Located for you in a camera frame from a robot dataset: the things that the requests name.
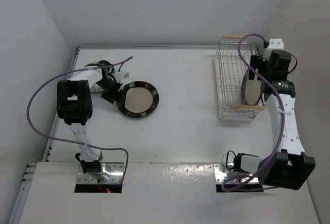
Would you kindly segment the plain dark rim plate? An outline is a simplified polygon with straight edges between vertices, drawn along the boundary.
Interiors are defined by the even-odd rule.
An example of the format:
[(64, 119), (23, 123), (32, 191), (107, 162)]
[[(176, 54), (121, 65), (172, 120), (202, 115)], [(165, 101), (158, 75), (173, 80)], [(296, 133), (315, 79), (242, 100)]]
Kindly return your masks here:
[(250, 70), (247, 69), (241, 83), (241, 102), (247, 106), (257, 106), (260, 102), (261, 93), (261, 81), (254, 79), (249, 80)]

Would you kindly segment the striped dark rim plate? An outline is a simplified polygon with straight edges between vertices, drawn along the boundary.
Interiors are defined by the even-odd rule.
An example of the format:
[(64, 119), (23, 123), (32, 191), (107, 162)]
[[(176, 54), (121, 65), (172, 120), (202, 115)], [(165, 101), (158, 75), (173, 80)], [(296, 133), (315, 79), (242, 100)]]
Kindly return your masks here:
[(117, 98), (117, 107), (129, 118), (145, 118), (155, 111), (159, 104), (158, 90), (145, 81), (133, 81), (130, 84), (134, 87), (125, 97)]

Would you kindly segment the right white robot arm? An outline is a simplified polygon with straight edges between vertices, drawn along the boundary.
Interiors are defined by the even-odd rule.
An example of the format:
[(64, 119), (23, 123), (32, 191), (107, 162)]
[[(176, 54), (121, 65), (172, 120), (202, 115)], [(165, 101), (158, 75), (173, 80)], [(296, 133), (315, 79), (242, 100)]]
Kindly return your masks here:
[(256, 173), (260, 184), (299, 190), (315, 168), (315, 159), (306, 155), (295, 118), (295, 87), (287, 79), (291, 53), (275, 49), (269, 56), (251, 56), (250, 67), (258, 73), (261, 93), (270, 114), (273, 152), (261, 159), (238, 153), (233, 171)]

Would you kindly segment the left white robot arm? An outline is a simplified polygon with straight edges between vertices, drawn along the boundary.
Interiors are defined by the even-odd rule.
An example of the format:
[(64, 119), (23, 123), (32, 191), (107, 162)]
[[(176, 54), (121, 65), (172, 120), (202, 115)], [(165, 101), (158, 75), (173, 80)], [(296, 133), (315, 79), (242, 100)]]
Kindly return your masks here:
[(96, 87), (106, 101), (122, 106), (129, 90), (129, 85), (124, 85), (123, 81), (128, 77), (128, 72), (116, 70), (113, 64), (101, 60), (87, 64), (77, 75), (57, 83), (57, 114), (74, 134), (79, 147), (75, 158), (83, 173), (99, 182), (109, 180), (111, 173), (103, 162), (102, 150), (96, 147), (88, 123), (93, 113), (91, 92)]

